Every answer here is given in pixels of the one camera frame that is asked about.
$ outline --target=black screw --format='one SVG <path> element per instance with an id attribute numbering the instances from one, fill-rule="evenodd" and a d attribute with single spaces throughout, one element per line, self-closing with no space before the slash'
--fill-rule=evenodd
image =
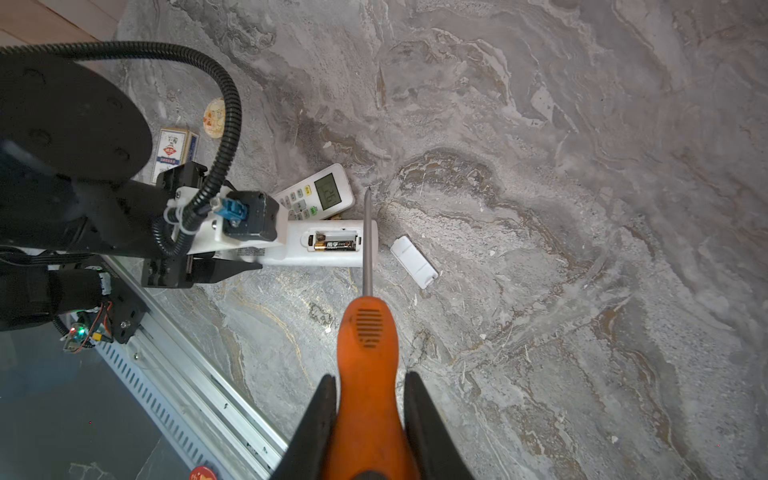
<path id="1" fill-rule="evenodd" d="M 35 70 L 34 68 L 25 68 L 24 69 L 24 77 L 25 80 L 36 84 L 36 85 L 45 85 L 45 76 L 40 73 L 40 71 Z"/>
<path id="2" fill-rule="evenodd" d="M 131 156 L 128 154 L 127 151 L 123 150 L 122 148 L 115 148 L 114 149 L 114 156 L 123 162 L 127 162 L 128 159 L 131 158 Z"/>
<path id="3" fill-rule="evenodd" d="M 32 128 L 27 132 L 27 135 L 29 135 L 30 140 L 34 141 L 37 145 L 40 145 L 41 147 L 47 147 L 51 144 L 51 134 L 49 134 L 45 130 L 41 130 L 39 128 Z"/>

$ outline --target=battery compartment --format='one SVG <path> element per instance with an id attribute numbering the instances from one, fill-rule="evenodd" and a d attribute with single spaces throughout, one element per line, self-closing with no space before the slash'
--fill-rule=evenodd
<path id="1" fill-rule="evenodd" d="M 362 231 L 356 228 L 312 229 L 304 236 L 310 252 L 357 252 L 362 250 Z"/>

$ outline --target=remote control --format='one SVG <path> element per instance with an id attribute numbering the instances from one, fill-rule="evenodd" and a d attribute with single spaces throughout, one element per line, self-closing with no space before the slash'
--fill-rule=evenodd
<path id="1" fill-rule="evenodd" d="M 333 164 L 273 197 L 288 209 L 288 220 L 324 220 L 355 204 L 341 164 Z"/>

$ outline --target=gray marble surface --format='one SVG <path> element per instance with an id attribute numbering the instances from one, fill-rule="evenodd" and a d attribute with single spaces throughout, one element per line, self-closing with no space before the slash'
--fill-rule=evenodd
<path id="1" fill-rule="evenodd" d="M 117 38 L 232 74 L 237 187 L 340 162 L 372 188 L 399 381 L 422 374 L 477 478 L 765 478 L 767 18 L 760 0 L 132 0 Z M 205 74 L 112 68 L 154 132 L 202 133 Z M 440 272 L 426 290 L 389 253 L 403 234 Z M 290 436 L 360 284 L 265 268 L 153 294 Z"/>

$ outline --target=orange screwdriver handle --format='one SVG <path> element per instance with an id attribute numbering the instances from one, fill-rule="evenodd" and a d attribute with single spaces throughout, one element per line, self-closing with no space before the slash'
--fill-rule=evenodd
<path id="1" fill-rule="evenodd" d="M 339 328 L 341 400 L 323 469 L 325 480 L 378 472 L 388 480 L 419 477 L 395 398 L 397 329 L 383 300 L 350 303 Z"/>

